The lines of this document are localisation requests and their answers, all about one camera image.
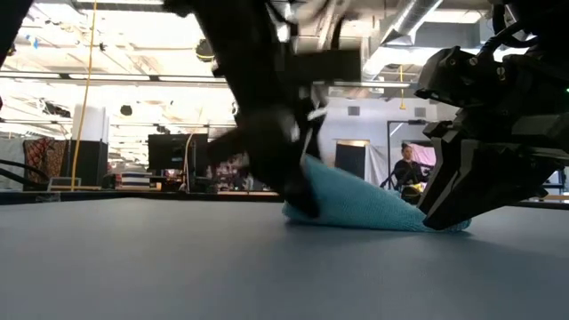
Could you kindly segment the low grey box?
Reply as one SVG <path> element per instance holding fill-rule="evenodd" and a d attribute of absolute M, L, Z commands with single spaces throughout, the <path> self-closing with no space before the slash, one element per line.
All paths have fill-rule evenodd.
<path fill-rule="evenodd" d="M 73 191 L 78 190 L 82 185 L 81 178 L 72 177 L 51 177 L 48 185 L 48 191 Z"/>

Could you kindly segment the light blue microfiber towel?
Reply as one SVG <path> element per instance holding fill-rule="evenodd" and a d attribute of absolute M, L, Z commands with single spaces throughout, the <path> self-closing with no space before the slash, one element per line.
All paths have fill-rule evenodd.
<path fill-rule="evenodd" d="M 341 169 L 305 158 L 306 174 L 315 193 L 320 214 L 310 218 L 292 204 L 282 213 L 297 223 L 340 228 L 367 228 L 433 233 L 423 224 L 425 214 L 401 199 L 396 191 L 370 184 Z"/>

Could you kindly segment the black partition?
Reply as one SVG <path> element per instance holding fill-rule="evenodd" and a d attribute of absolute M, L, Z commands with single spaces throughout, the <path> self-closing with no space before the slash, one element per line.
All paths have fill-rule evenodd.
<path fill-rule="evenodd" d="M 365 178 L 365 147 L 337 143 L 334 165 L 363 180 Z"/>

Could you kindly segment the person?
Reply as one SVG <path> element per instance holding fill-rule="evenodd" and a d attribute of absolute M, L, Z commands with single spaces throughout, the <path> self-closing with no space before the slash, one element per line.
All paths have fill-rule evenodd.
<path fill-rule="evenodd" d="M 394 166 L 395 175 L 394 189 L 402 191 L 404 188 L 414 188 L 422 192 L 429 181 L 432 167 L 413 160 L 413 149 L 410 145 L 401 145 L 401 156 Z"/>

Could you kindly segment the yellow black object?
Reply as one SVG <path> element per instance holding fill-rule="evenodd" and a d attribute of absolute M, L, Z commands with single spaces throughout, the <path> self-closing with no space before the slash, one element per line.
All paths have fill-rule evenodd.
<path fill-rule="evenodd" d="M 420 185 L 408 185 L 401 187 L 401 198 L 408 204 L 416 205 L 422 195 L 422 189 Z"/>

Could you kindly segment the silver ventilation duct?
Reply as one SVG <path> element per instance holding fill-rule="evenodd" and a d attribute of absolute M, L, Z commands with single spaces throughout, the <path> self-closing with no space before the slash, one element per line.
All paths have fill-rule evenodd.
<path fill-rule="evenodd" d="M 388 64 L 414 46 L 418 29 L 443 0 L 399 0 L 394 14 L 380 22 L 367 40 L 361 76 L 372 81 Z"/>

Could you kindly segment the pink cloth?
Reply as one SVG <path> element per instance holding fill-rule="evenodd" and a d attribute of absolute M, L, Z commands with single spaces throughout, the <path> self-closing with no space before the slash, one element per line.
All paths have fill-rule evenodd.
<path fill-rule="evenodd" d="M 433 147 L 423 147 L 413 144 L 413 158 L 415 162 L 434 166 L 437 157 Z"/>

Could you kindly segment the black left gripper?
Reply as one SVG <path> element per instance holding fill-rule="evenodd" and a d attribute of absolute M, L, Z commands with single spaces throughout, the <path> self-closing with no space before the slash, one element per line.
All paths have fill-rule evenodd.
<path fill-rule="evenodd" d="M 305 170 L 309 147 L 317 147 L 326 118 L 327 88 L 301 88 L 292 104 L 273 104 L 254 111 L 240 108 L 237 128 L 207 145 L 211 164 L 232 156 L 243 158 L 242 169 L 277 192 L 309 218 L 320 214 Z"/>

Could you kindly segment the black monitor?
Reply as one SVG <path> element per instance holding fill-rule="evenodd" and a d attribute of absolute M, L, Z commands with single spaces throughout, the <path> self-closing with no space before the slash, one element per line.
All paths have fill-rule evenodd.
<path fill-rule="evenodd" d="M 148 165 L 151 170 L 181 170 L 187 158 L 188 170 L 205 176 L 208 167 L 206 147 L 208 135 L 150 134 L 148 136 Z"/>

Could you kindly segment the black table frame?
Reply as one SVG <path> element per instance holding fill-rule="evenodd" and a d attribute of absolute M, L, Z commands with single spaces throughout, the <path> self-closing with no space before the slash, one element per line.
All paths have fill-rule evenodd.
<path fill-rule="evenodd" d="M 279 195 L 271 193 L 236 193 L 226 194 L 185 194 L 138 191 L 53 191 L 53 192 L 0 192 L 0 212 L 24 210 L 38 212 L 88 212 L 97 211 L 100 205 L 124 204 L 127 209 L 138 208 L 140 204 L 153 201 L 170 202 L 233 202 L 233 203 L 282 203 Z"/>

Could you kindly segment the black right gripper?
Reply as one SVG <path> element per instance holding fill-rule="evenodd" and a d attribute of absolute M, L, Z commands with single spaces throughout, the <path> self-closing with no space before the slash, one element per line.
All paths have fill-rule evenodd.
<path fill-rule="evenodd" d="M 527 52 L 497 62 L 509 80 L 499 99 L 456 107 L 452 121 L 425 130 L 437 159 L 418 203 L 429 228 L 544 196 L 543 183 L 569 164 L 569 156 L 548 154 L 569 154 L 569 57 Z"/>

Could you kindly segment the white pillar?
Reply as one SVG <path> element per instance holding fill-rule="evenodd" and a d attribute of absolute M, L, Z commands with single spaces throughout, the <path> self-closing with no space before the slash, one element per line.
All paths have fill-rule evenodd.
<path fill-rule="evenodd" d="M 76 104 L 73 113 L 73 124 L 71 129 L 73 140 L 75 140 L 78 135 L 81 114 L 82 105 Z M 81 140 L 101 140 L 103 143 L 108 143 L 109 127 L 109 112 L 106 108 L 96 107 L 93 105 L 87 105 L 85 107 Z"/>

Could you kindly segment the tall black cabinet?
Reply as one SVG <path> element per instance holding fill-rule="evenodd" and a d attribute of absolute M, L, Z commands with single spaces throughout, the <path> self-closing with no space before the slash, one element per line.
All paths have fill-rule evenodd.
<path fill-rule="evenodd" d="M 189 144 L 188 151 L 188 192 L 204 194 L 217 192 L 205 146 L 195 141 Z"/>

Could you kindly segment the striped stack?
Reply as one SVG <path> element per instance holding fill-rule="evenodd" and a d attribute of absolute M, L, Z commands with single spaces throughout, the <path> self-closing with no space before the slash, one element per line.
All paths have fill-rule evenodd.
<path fill-rule="evenodd" d="M 148 172 L 122 172 L 120 185 L 123 188 L 148 188 L 150 186 L 150 174 Z"/>

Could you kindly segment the white cloth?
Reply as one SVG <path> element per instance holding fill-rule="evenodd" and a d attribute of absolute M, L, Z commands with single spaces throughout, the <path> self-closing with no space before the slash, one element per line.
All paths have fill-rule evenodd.
<path fill-rule="evenodd" d="M 388 177 L 388 149 L 382 146 L 365 146 L 364 180 L 377 187 Z"/>

